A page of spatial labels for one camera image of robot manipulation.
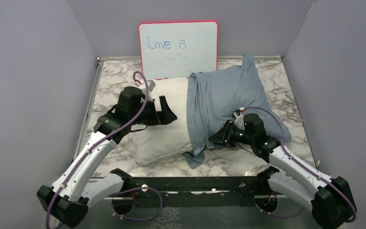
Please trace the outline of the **white pillow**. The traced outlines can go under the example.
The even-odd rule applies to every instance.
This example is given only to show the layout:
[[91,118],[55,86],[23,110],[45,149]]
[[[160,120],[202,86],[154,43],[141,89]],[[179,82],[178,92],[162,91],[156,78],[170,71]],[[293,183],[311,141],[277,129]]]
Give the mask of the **white pillow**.
[[154,83],[151,98],[155,99],[156,110],[161,109],[160,96],[165,96],[177,120],[167,125],[149,126],[134,134],[135,162],[140,166],[193,150],[186,118],[188,79],[184,77],[161,79],[154,80]]

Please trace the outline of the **blue pillowcase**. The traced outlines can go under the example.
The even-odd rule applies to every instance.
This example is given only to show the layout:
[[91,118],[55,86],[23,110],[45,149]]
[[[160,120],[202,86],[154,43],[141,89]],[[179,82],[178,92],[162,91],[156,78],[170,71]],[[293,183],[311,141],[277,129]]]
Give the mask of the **blue pillowcase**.
[[191,73],[188,77],[186,122],[192,150],[183,154],[190,168],[197,168],[205,159],[204,149],[217,149],[209,137],[222,129],[227,120],[234,120],[235,110],[244,107],[245,114],[256,113],[263,120],[267,134],[285,143],[291,134],[283,121],[274,115],[265,95],[254,56],[243,55],[241,65],[213,72]]

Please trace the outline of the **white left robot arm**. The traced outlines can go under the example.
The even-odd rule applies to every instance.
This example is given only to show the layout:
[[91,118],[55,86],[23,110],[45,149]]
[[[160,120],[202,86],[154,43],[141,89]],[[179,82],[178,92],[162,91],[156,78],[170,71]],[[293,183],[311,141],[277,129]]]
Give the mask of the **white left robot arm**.
[[112,193],[125,196],[130,192],[130,175],[109,175],[97,188],[87,188],[88,181],[103,159],[131,132],[133,125],[168,125],[177,120],[166,97],[159,96],[160,110],[148,91],[125,87],[115,104],[100,116],[86,145],[75,161],[50,186],[42,185],[37,198],[47,212],[46,228],[50,228],[50,217],[60,225],[73,229],[78,226],[89,207]]

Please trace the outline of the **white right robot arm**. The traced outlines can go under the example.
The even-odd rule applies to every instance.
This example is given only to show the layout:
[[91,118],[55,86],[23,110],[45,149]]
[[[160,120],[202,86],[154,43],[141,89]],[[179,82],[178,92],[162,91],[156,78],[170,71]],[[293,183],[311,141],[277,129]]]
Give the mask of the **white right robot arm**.
[[336,229],[356,219],[356,205],[344,178],[332,178],[291,153],[267,134],[258,114],[240,114],[238,118],[239,124],[226,121],[208,140],[221,146],[249,145],[257,157],[271,165],[258,174],[256,189],[260,193],[274,191],[287,196],[309,211],[323,229]]

